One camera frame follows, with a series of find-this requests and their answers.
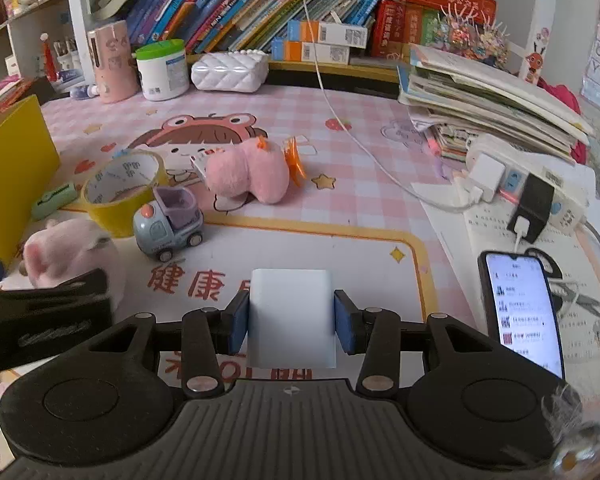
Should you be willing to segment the row of colourful books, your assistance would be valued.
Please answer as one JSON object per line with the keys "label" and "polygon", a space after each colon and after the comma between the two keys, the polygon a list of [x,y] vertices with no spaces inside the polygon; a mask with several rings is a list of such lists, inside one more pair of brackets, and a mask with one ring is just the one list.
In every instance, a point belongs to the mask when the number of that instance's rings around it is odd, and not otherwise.
{"label": "row of colourful books", "polygon": [[379,0],[128,0],[132,47],[181,39],[189,54],[245,49],[271,56],[272,40],[289,40],[291,20],[364,26],[375,23]]}

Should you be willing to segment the orange blue white box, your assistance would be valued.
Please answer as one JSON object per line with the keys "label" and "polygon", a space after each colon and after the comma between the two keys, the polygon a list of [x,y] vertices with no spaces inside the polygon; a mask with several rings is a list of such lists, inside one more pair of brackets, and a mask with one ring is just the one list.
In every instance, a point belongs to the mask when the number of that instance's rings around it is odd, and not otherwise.
{"label": "orange blue white box", "polygon": [[347,65],[350,61],[350,48],[276,37],[271,44],[271,58],[273,61]]}
{"label": "orange blue white box", "polygon": [[292,41],[365,49],[368,29],[335,22],[291,20],[287,24],[287,37]]}

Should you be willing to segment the red tube bottle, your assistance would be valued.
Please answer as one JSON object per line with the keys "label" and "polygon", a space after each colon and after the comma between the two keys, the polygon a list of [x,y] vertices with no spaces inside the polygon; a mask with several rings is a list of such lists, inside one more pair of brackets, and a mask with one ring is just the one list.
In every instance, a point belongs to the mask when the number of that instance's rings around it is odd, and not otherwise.
{"label": "red tube bottle", "polygon": [[50,50],[50,42],[48,41],[47,32],[42,32],[40,36],[40,41],[46,77],[50,82],[58,81],[57,68],[55,65],[53,53]]}

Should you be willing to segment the black charger plug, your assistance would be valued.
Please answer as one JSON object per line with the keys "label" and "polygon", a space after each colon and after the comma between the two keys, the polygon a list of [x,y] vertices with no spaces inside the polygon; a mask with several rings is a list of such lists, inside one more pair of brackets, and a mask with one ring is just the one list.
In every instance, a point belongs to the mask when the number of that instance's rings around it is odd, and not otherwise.
{"label": "black charger plug", "polygon": [[554,186],[529,174],[507,229],[533,244],[547,225],[553,200]]}

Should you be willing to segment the pink cylindrical container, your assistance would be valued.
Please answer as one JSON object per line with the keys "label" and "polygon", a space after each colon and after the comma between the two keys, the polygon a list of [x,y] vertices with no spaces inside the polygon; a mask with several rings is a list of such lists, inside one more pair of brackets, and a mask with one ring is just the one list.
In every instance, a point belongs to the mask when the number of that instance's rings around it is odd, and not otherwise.
{"label": "pink cylindrical container", "polygon": [[95,84],[104,103],[117,103],[140,91],[126,21],[117,21],[87,34]]}

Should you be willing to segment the white charger plug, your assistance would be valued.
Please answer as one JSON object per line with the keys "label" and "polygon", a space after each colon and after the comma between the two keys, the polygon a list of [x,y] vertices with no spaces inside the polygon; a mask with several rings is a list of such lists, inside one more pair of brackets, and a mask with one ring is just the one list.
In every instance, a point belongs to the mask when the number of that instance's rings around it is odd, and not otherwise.
{"label": "white charger plug", "polygon": [[487,154],[479,154],[464,181],[464,188],[476,204],[491,203],[504,176],[505,165]]}

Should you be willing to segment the white power adapter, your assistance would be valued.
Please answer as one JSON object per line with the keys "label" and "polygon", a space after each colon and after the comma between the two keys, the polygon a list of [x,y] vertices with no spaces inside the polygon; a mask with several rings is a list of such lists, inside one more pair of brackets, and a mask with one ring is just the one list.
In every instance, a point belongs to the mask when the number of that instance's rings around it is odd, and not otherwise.
{"label": "white power adapter", "polygon": [[250,366],[336,366],[334,288],[328,271],[254,270],[249,300]]}

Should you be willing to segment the orange blue white box upper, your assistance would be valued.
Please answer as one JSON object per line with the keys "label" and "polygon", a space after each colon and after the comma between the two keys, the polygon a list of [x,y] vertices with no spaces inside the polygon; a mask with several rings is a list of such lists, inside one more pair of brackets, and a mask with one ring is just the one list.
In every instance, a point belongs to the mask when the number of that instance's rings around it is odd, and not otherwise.
{"label": "orange blue white box upper", "polygon": [[365,49],[368,29],[335,22],[291,20],[287,24],[287,37],[292,41]]}

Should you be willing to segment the white jar green lid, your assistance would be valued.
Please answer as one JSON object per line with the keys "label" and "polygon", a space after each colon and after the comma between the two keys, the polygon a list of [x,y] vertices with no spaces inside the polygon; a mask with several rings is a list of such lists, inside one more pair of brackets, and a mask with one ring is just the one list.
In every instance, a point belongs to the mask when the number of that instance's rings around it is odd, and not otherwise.
{"label": "white jar green lid", "polygon": [[146,100],[166,101],[188,90],[190,81],[183,40],[169,39],[148,44],[135,51],[135,58]]}

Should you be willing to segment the white power strip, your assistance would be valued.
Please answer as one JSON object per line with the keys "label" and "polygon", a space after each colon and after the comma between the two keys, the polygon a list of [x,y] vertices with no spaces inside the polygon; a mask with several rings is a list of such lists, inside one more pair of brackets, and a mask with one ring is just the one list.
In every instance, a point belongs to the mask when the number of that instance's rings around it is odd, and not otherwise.
{"label": "white power strip", "polygon": [[482,170],[490,174],[495,188],[482,198],[490,203],[498,193],[514,203],[507,229],[514,232],[518,220],[529,223],[524,240],[535,242],[547,226],[571,234],[585,222],[588,199],[582,188],[569,183],[532,154],[515,148],[492,134],[484,134],[468,144],[466,166],[471,177]]}

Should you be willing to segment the black smartphone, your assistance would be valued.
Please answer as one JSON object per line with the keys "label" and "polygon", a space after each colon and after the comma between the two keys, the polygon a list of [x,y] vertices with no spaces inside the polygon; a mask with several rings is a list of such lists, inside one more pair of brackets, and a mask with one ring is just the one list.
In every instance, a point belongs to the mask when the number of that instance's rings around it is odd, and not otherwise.
{"label": "black smartphone", "polygon": [[478,257],[478,271],[489,336],[564,378],[562,342],[541,261],[487,250]]}

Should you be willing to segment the grey purple toy truck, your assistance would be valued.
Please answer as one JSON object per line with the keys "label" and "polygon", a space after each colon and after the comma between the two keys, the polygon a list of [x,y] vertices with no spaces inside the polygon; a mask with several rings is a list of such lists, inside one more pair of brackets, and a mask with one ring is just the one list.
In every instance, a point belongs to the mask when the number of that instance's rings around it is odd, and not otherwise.
{"label": "grey purple toy truck", "polygon": [[204,214],[195,194],[181,186],[156,186],[154,199],[135,211],[133,234],[148,257],[169,262],[183,248],[202,243]]}

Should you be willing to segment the large pink plush toy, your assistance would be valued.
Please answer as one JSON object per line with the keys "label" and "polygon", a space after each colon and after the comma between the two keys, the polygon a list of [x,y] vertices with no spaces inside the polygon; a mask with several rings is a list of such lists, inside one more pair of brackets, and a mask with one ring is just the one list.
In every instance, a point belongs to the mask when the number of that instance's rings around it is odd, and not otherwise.
{"label": "large pink plush toy", "polygon": [[126,275],[120,252],[108,233],[89,218],[48,220],[23,244],[19,269],[2,289],[52,288],[93,270],[103,270],[111,309],[123,299]]}

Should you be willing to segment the small pink plush toy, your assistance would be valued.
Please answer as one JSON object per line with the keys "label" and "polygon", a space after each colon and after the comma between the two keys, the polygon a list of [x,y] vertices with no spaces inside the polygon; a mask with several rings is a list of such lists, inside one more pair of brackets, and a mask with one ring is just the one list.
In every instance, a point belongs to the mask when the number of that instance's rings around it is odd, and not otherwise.
{"label": "small pink plush toy", "polygon": [[250,193],[262,204],[276,204],[287,193],[290,174],[280,146],[258,136],[210,155],[204,180],[215,195]]}

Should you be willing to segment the white quilted pouch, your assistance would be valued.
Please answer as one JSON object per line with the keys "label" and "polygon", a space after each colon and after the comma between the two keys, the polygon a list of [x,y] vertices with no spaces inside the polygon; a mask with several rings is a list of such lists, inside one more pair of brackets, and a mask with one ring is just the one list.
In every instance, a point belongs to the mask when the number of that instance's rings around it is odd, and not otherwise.
{"label": "white quilted pouch", "polygon": [[260,50],[204,54],[192,66],[190,79],[197,90],[253,93],[268,76],[268,55]]}

